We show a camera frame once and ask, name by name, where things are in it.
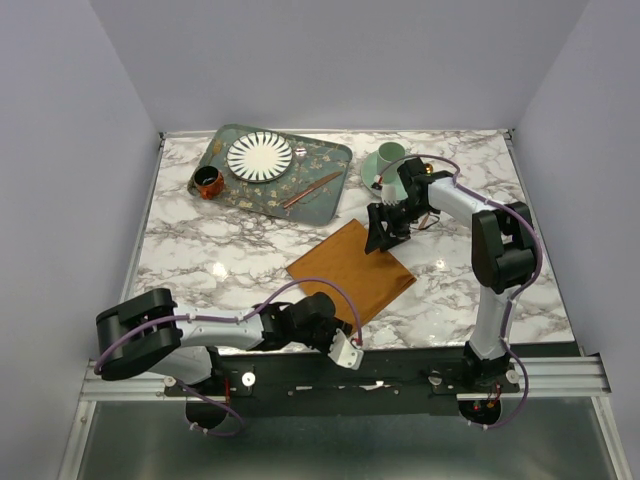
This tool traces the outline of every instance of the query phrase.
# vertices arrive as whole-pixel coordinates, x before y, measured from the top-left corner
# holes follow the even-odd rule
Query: green tray
[[[284,137],[293,151],[302,147],[307,150],[307,155],[304,158],[294,155],[293,163],[287,171],[271,182],[248,183],[235,177],[227,166],[227,152],[231,145],[248,133],[269,131],[271,130],[231,124],[216,132],[197,167],[212,165],[222,172],[224,190],[211,201],[294,222],[318,226],[328,224],[338,208],[340,194],[347,178],[346,172],[353,158],[351,149],[338,143],[274,132]],[[282,203],[303,191],[309,184],[338,171],[343,173],[342,176],[310,193],[291,207],[282,208]],[[193,175],[189,180],[188,189],[192,195],[199,196],[193,183]]]

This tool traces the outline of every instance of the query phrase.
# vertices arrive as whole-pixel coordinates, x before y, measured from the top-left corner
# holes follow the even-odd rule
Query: white plate
[[[247,182],[269,182],[287,171],[293,152],[287,141],[272,132],[256,132],[233,142],[227,153],[231,173]]]

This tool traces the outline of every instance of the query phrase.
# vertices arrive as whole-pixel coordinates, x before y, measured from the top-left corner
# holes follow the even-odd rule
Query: robotic arm
[[[482,380],[504,372],[508,366],[509,356],[500,338],[509,335],[511,311],[505,329],[503,318],[509,296],[535,271],[534,240],[515,218],[456,188],[451,173],[430,171],[430,165],[425,166],[420,158],[409,159],[398,168],[407,199],[367,207],[369,236],[365,252],[386,251],[409,240],[410,224],[427,213],[444,211],[471,229],[471,263],[481,292],[476,327],[464,356],[471,377]],[[524,203],[508,207],[531,224]]]
[[[271,303],[247,317],[251,311],[179,307],[166,288],[146,292],[98,315],[100,351],[122,343],[101,366],[102,378],[122,380],[151,371],[195,384],[212,373],[207,347],[272,351],[290,342],[316,349],[340,367],[360,366],[363,352],[347,338],[352,327],[335,318],[328,295],[319,292],[295,304]],[[168,317],[175,321],[154,325],[154,320]],[[145,323],[148,329],[122,342],[128,332]]]

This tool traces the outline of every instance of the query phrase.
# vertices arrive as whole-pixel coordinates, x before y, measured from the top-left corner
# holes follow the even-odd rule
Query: marble table
[[[456,160],[463,184],[499,201],[524,200],[506,142],[497,131],[296,133],[343,143],[353,151],[337,214],[329,225],[292,223],[191,196],[187,181],[211,137],[169,137],[134,293],[168,287],[178,303],[232,310],[260,303],[291,280],[285,267],[295,259],[354,218],[367,225],[366,205],[378,199],[362,184],[360,166],[385,141],[399,142],[408,152]],[[480,293],[470,249],[470,231],[444,213],[438,225],[394,248],[393,255],[417,282],[363,329],[365,349],[462,345],[473,330]],[[281,298],[302,297],[295,287]],[[520,300],[511,341],[570,340],[569,321],[545,259],[539,280]]]

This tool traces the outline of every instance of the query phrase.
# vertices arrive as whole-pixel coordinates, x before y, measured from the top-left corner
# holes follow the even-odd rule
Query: white wall
[[[518,125],[518,163],[578,341],[602,354],[640,477],[640,3],[592,0]]]
[[[86,0],[0,8],[0,478],[55,478],[157,133]]]
[[[163,131],[512,127],[587,0],[91,0]]]

